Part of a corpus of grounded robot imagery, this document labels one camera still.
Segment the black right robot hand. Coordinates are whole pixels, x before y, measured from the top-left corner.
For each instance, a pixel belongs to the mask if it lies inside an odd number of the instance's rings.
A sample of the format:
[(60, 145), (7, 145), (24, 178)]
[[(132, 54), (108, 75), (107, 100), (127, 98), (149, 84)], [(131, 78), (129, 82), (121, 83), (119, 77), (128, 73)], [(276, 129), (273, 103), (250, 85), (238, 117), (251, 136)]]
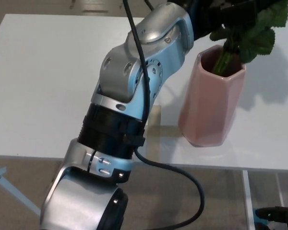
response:
[(256, 209), (254, 213), (259, 219), (285, 223), (288, 229), (288, 207), (263, 207)]

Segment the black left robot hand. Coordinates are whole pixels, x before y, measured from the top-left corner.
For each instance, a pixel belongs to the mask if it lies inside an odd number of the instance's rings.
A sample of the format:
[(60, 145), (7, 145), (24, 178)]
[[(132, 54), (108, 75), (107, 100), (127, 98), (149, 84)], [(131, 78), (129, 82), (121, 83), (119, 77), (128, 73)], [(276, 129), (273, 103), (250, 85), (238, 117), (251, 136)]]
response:
[(182, 7), (192, 22), (197, 40), (219, 29), (255, 24), (258, 14), (276, 3), (276, 0), (173, 0)]

